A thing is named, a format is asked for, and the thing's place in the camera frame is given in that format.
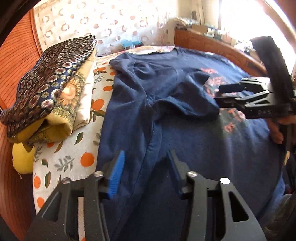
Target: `human hand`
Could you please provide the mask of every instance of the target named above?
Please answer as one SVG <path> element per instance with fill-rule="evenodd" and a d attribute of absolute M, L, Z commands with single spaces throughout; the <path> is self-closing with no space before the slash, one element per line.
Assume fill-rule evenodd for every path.
<path fill-rule="evenodd" d="M 284 140 L 283 134 L 279 131 L 279 124 L 281 125 L 290 125 L 293 124 L 292 128 L 292 143 L 296 143 L 296 115 L 288 115 L 285 117 L 281 117 L 277 119 L 278 123 L 274 123 L 271 119 L 266 119 L 267 126 L 270 131 L 270 137 L 271 139 L 277 143 L 282 144 Z"/>

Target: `blue t-shirt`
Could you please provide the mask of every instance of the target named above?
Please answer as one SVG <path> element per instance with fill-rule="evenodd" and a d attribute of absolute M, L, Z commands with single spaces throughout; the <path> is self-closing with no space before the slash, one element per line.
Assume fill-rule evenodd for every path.
<path fill-rule="evenodd" d="M 264 120 L 219 111 L 210 96 L 247 73 L 221 56 L 181 48 L 123 53 L 110 64 L 117 74 L 97 170 L 117 150 L 126 152 L 118 195 L 104 205 L 112 240 L 163 240 L 162 234 L 179 240 L 187 202 L 173 189 L 164 161 L 169 149 L 205 178 L 228 177 L 255 215 L 262 210 L 278 183 L 283 153 L 269 140 Z"/>

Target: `folded blanket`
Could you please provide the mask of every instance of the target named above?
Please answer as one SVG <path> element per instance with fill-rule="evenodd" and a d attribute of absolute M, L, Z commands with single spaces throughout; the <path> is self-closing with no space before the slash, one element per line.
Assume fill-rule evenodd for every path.
<path fill-rule="evenodd" d="M 81 94 L 80 105 L 76 112 L 73 131 L 89 123 L 90 113 L 91 113 L 91 96 L 92 96 L 92 91 L 94 87 L 95 65 L 96 65 L 96 61 L 94 61 L 91 67 L 91 70 L 89 71 L 89 75 L 86 78 L 84 89 Z"/>
<path fill-rule="evenodd" d="M 14 106 L 0 115 L 10 142 L 55 142 L 72 133 L 95 43 L 90 35 L 56 44 L 22 77 Z"/>

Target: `silver screw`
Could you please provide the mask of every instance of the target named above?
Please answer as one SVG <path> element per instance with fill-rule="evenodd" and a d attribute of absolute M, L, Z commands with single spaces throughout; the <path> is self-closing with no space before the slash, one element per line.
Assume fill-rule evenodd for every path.
<path fill-rule="evenodd" d="M 230 183 L 230 180 L 227 177 L 223 177 L 220 179 L 220 182 L 224 185 L 228 185 Z"/>
<path fill-rule="evenodd" d="M 70 182 L 71 182 L 71 179 L 68 178 L 68 177 L 65 177 L 65 178 L 62 179 L 62 184 L 68 184 Z"/>
<path fill-rule="evenodd" d="M 193 171 L 190 171 L 190 172 L 187 172 L 187 175 L 190 176 L 190 177 L 196 177 L 197 173 L 193 172 Z"/>
<path fill-rule="evenodd" d="M 103 176 L 103 175 L 104 175 L 104 173 L 101 172 L 101 171 L 94 172 L 94 176 L 95 176 L 95 177 L 101 177 L 101 176 Z"/>

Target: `bed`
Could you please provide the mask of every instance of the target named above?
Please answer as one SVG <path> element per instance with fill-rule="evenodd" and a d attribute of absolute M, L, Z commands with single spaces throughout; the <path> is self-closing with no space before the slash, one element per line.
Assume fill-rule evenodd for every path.
<path fill-rule="evenodd" d="M 134 53 L 137 55 L 145 55 L 145 54 L 152 54 L 152 53 L 168 53 L 173 50 L 173 46 L 163 46 L 163 47 L 156 47 L 156 46 L 143 46 L 136 49 L 128 50 L 130 53 Z M 214 57 L 213 65 L 202 64 L 200 67 L 201 71 L 209 74 L 210 78 L 204 85 L 204 90 L 207 94 L 211 97 L 214 97 L 215 92 L 220 84 L 223 83 L 234 83 L 239 81 L 243 77 L 248 77 L 249 75 L 242 71 L 240 68 L 232 64 L 227 59 L 211 54 L 211 53 L 203 53 L 203 52 L 196 52 L 197 54 L 207 57 Z M 114 71 L 113 67 L 110 65 L 110 61 L 117 56 L 122 54 L 116 53 L 105 57 L 97 57 L 96 61 L 97 64 L 94 68 L 94 88 L 92 94 L 92 108 L 91 108 L 91 115 L 90 115 L 90 122 L 88 125 L 83 126 L 77 130 L 75 130 L 72 135 L 64 141 L 56 142 L 56 143 L 46 143 L 46 144 L 35 144 L 35 156 L 34 156 L 34 166 L 33 166 L 33 196 L 34 196 L 34 205 L 35 210 L 38 212 L 42 205 L 45 203 L 48 196 L 57 186 L 57 184 L 61 181 L 61 179 L 65 177 L 69 177 L 72 180 L 79 180 L 82 178 L 86 178 L 90 174 L 92 174 L 96 170 L 96 166 L 101 166 L 102 164 L 97 164 L 97 157 L 98 157 L 98 147 L 100 145 L 100 138 L 102 128 L 104 127 L 103 121 L 104 116 L 107 111 L 108 103 L 111 99 L 112 92 L 113 92 L 113 80 L 115 77 L 116 72 Z M 229 75 L 227 72 L 222 73 L 217 71 L 220 65 L 227 64 L 230 68 L 233 69 L 233 72 Z M 232 177 L 235 179 L 234 183 L 238 186 L 239 191 L 247 190 L 251 192 L 254 188 L 252 185 L 254 181 L 257 179 L 258 172 L 270 172 L 269 181 L 272 183 L 272 190 L 269 190 L 269 195 L 264 193 L 265 184 L 262 183 L 262 179 L 258 179 L 259 187 L 257 188 L 256 192 L 257 195 L 260 195 L 260 192 L 264 193 L 264 196 L 267 195 L 267 199 L 264 202 L 265 211 L 261 212 L 263 209 L 255 208 L 256 200 L 252 197 L 243 196 L 246 198 L 247 203 L 251 206 L 252 210 L 255 212 L 256 216 L 261 220 L 263 224 L 268 220 L 269 213 L 273 210 L 276 206 L 276 203 L 279 201 L 280 197 L 283 195 L 284 192 L 284 184 L 280 179 L 281 173 L 281 165 L 284 159 L 283 153 L 278 149 L 278 147 L 269 139 L 269 130 L 266 126 L 264 120 L 246 120 L 243 113 L 237 111 L 234 108 L 228 109 L 220 109 L 219 117 L 217 120 L 214 121 L 205 121 L 201 123 L 201 127 L 204 130 L 204 135 L 210 135 L 213 139 L 212 142 L 209 142 L 208 145 L 204 146 L 202 150 L 204 152 L 201 154 L 206 162 L 211 163 L 213 165 L 214 162 L 210 160 L 215 159 L 216 161 L 219 160 L 218 155 L 212 153 L 211 149 L 215 148 L 216 151 L 219 151 L 223 148 L 227 149 L 227 152 L 220 153 L 222 156 L 221 158 L 229 158 L 232 161 L 237 161 L 237 165 L 242 165 L 240 168 L 240 176 L 242 179 L 245 179 L 243 182 L 239 182 L 237 174 L 232 172 Z M 240 158 L 238 151 L 233 151 L 234 149 L 242 150 L 242 153 L 250 159 L 249 163 L 246 161 L 246 158 Z M 251 154 L 247 154 L 246 150 L 252 150 Z M 218 174 L 211 174 L 206 173 L 207 178 L 217 179 L 217 175 L 221 175 L 219 172 Z M 168 183 L 169 178 L 167 174 L 162 173 L 162 176 L 165 179 L 164 182 Z M 150 182 L 155 183 L 155 179 L 157 177 L 154 175 L 151 177 Z M 252 179 L 252 185 L 247 187 L 248 180 Z M 146 191 L 142 196 L 141 199 L 138 200 L 139 207 L 143 210 L 147 203 L 152 203 L 153 198 L 149 197 L 149 194 L 157 193 L 161 195 L 163 191 L 163 187 L 158 189 L 154 189 L 153 186 L 148 185 L 148 191 Z M 181 215 L 182 211 L 184 211 L 184 203 L 178 203 L 176 198 L 174 197 L 173 189 L 167 191 L 169 193 L 166 196 L 166 199 L 163 203 L 158 205 L 156 212 L 163 212 L 163 210 L 169 212 L 170 214 L 165 215 L 165 218 L 155 220 L 155 213 L 149 212 L 147 214 L 147 218 L 140 222 L 141 214 L 139 211 L 135 210 L 132 212 L 132 217 L 138 221 L 140 226 L 136 228 L 137 231 L 134 231 L 134 236 L 129 236 L 129 238 L 136 238 L 137 235 L 143 235 L 143 232 L 140 231 L 141 226 L 149 226 L 150 228 L 157 229 L 160 225 L 164 223 L 170 224 L 170 219 L 173 219 L 175 215 Z M 110 208 L 107 208 L 107 215 L 112 215 L 112 211 Z M 84 225 L 83 225 L 83 198 L 79 198 L 78 200 L 78 230 L 79 230 L 79 240 L 85 240 L 85 233 L 84 233 Z M 153 224 L 149 224 L 149 220 L 153 219 Z M 179 227 L 177 228 L 177 233 L 180 232 L 180 227 L 182 227 L 182 218 L 179 219 Z M 107 218 L 107 224 L 111 227 L 114 224 L 110 223 L 111 221 Z M 131 229 L 134 229 L 135 223 L 126 224 L 125 230 L 123 233 L 119 231 L 113 230 L 111 228 L 112 236 L 111 238 L 115 238 L 118 236 L 128 236 L 128 233 L 131 233 Z M 165 228 L 171 230 L 170 238 L 174 240 L 176 238 L 176 233 L 172 230 L 170 225 L 165 225 Z M 146 236 L 147 239 L 157 239 L 157 237 L 151 235 Z"/>

